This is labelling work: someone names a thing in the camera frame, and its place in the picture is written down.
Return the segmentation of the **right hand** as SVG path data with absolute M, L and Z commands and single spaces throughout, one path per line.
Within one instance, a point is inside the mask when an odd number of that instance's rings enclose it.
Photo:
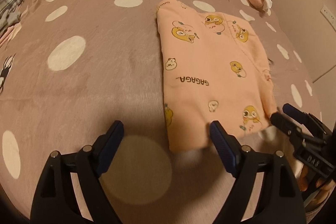
M 304 165 L 298 178 L 298 186 L 301 191 L 306 191 L 309 184 L 313 182 L 313 179 L 309 178 L 308 174 L 309 174 L 309 168 L 306 165 Z M 319 178 L 315 183 L 315 187 L 319 190 L 328 192 L 335 187 L 335 181 Z

